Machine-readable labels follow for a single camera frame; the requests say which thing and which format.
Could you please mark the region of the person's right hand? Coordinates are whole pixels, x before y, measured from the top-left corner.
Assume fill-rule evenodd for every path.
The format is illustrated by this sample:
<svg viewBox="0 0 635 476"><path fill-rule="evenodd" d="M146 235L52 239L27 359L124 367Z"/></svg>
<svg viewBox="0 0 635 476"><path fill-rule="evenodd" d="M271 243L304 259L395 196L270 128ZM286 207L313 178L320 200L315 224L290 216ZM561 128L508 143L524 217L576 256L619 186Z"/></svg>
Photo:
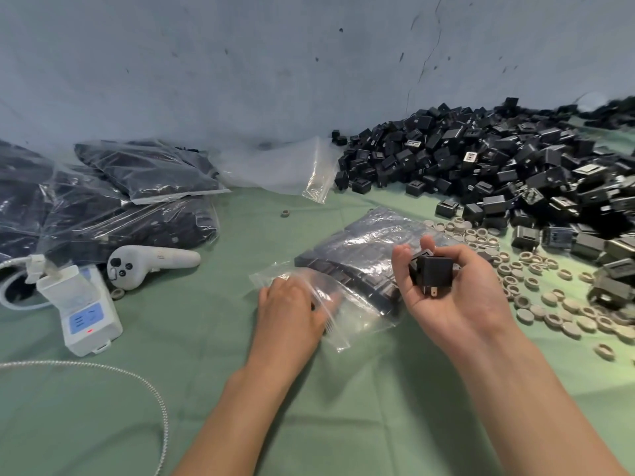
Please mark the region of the person's right hand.
<svg viewBox="0 0 635 476"><path fill-rule="evenodd" d="M392 266L403 301L424 333L456 368L490 353L500 355L522 331L493 267L474 252L474 268L460 269L443 296L423 295L409 276L411 248L393 246Z"/></svg>

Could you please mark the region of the person's left hand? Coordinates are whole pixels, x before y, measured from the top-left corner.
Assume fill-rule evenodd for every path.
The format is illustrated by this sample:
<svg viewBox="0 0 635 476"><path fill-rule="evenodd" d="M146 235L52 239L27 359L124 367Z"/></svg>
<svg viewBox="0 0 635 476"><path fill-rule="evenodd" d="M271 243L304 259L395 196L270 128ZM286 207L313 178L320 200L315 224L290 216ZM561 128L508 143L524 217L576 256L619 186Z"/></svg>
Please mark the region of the person's left hand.
<svg viewBox="0 0 635 476"><path fill-rule="evenodd" d="M278 277L258 295L255 332L248 361L250 364L276 369L285 373L300 372L316 351L320 338L300 336L300 288L325 298L335 293L343 300L342 292L325 292L313 286L307 274Z"/></svg>

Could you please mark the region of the black relay block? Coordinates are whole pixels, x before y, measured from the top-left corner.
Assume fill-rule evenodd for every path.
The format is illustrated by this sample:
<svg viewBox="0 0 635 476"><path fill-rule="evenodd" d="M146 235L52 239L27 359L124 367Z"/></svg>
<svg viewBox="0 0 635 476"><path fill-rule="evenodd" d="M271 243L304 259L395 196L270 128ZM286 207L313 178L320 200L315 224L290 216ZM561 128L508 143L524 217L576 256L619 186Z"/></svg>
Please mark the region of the black relay block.
<svg viewBox="0 0 635 476"><path fill-rule="evenodd" d="M425 296L444 295L453 284L453 274L454 261L448 257L420 253L409 262L411 281Z"/></svg>

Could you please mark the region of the clear bag of black relays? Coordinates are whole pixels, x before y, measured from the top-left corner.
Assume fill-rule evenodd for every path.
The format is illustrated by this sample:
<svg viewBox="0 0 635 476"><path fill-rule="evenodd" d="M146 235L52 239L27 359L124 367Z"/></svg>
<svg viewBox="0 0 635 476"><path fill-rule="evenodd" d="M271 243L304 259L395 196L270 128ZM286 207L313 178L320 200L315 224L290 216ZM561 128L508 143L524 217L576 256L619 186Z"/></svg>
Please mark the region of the clear bag of black relays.
<svg viewBox="0 0 635 476"><path fill-rule="evenodd" d="M361 337L399 323L401 295L391 264L393 246L409 244L416 253L424 235L430 235L436 246L458 243L437 225L377 207L292 260L274 263L249 279L258 289L277 278L301 280L313 303L324 306L328 314L324 342L343 352Z"/></svg>

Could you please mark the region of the person's right forearm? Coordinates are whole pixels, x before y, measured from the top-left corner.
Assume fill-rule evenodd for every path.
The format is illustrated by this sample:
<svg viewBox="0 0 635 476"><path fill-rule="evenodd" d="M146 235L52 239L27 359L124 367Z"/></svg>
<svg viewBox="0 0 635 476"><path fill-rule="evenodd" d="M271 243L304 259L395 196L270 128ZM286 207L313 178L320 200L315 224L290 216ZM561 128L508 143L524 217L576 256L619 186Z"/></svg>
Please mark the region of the person's right forearm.
<svg viewBox="0 0 635 476"><path fill-rule="evenodd" d="M468 325L456 367L510 476L629 476L542 352L510 320Z"/></svg>

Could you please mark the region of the person's left forearm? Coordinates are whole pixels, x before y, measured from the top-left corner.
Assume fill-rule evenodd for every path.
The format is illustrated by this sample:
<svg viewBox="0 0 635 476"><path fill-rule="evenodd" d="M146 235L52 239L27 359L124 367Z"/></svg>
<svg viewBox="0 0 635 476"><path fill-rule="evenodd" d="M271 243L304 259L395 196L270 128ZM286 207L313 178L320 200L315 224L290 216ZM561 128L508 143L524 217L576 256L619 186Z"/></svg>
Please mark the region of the person's left forearm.
<svg viewBox="0 0 635 476"><path fill-rule="evenodd" d="M305 353L250 357L171 476L253 476L274 417L305 367Z"/></svg>

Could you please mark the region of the pile of loose black relays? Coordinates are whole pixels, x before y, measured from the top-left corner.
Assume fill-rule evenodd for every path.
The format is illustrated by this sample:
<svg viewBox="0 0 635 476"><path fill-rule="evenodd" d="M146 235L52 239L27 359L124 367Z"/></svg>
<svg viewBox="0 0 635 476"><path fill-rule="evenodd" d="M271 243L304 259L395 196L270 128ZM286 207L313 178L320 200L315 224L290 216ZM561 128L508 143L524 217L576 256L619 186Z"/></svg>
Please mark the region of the pile of loose black relays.
<svg viewBox="0 0 635 476"><path fill-rule="evenodd" d="M356 135L331 132L343 148L335 187L368 193L404 183L417 197L450 196L437 214L462 208L476 226L511 226L512 246L542 246L594 264L588 299L635 304L635 148L600 145L572 123L635 129L635 96L594 110L577 104L535 110L518 98L487 110L442 103Z"/></svg>

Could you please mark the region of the green table cloth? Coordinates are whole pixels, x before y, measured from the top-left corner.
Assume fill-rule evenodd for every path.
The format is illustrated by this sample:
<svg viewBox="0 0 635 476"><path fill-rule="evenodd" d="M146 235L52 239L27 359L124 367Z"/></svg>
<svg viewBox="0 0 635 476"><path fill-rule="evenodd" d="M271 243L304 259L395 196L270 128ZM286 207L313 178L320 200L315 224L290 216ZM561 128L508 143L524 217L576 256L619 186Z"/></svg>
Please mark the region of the green table cloth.
<svg viewBox="0 0 635 476"><path fill-rule="evenodd" d="M220 236L193 272L165 271L116 302L123 335L89 362L149 380L170 416L169 475L244 362L257 293L249 276L292 260L371 208L434 220L440 199L399 184L324 205L256 188L214 201ZM290 216L282 218L288 209ZM584 415L635 474L635 373L552 366ZM261 476L500 475L449 360L405 314L337 352L321 345L290 392ZM94 368L0 374L0 476L153 476L161 413L136 379Z"/></svg>

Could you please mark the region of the empty clear plastic bag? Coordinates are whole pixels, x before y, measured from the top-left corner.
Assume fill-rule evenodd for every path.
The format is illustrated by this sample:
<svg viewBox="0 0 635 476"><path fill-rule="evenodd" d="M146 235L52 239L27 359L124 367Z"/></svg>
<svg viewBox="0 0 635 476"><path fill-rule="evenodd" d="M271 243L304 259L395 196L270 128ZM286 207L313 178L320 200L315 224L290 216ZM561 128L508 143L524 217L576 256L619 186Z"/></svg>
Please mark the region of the empty clear plastic bag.
<svg viewBox="0 0 635 476"><path fill-rule="evenodd" d="M237 146L212 151L210 162L229 188L261 188L324 204L342 151L315 136L295 143Z"/></svg>

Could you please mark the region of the white handheld controller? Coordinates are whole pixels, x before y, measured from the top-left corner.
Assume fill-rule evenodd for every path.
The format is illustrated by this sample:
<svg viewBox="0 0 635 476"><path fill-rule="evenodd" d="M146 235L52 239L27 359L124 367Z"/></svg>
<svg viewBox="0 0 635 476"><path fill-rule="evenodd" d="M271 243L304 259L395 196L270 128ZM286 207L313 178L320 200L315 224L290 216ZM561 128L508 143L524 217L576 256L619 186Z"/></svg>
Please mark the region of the white handheld controller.
<svg viewBox="0 0 635 476"><path fill-rule="evenodd" d="M108 258L106 275L115 288L132 291L147 275L162 270L198 267L201 255L192 250L150 246L122 246Z"/></svg>

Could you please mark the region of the sealed bag of black parts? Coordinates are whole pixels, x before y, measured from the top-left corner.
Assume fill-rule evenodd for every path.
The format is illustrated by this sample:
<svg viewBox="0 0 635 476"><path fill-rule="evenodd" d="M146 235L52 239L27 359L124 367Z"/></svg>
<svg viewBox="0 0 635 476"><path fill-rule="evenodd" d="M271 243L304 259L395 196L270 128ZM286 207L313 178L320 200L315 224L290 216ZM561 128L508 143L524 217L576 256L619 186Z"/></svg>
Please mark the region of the sealed bag of black parts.
<svg viewBox="0 0 635 476"><path fill-rule="evenodd" d="M136 205L228 193L208 153L158 139L85 141L77 158L97 170Z"/></svg>
<svg viewBox="0 0 635 476"><path fill-rule="evenodd" d="M0 139L0 263L36 252L59 163Z"/></svg>
<svg viewBox="0 0 635 476"><path fill-rule="evenodd" d="M94 217L74 209L48 216L34 252L59 266L105 264L123 246L195 249L219 235L211 197L133 204Z"/></svg>

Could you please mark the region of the white power bank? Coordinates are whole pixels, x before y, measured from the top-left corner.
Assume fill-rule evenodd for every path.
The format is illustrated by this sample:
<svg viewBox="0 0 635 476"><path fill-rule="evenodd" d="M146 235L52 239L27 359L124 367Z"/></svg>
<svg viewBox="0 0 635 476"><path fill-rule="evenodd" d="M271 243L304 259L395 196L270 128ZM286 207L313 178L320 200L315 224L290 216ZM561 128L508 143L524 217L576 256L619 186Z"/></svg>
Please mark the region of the white power bank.
<svg viewBox="0 0 635 476"><path fill-rule="evenodd" d="M77 357L99 354L123 334L123 326L104 278L94 264L72 265L36 288L60 314L66 347Z"/></svg>

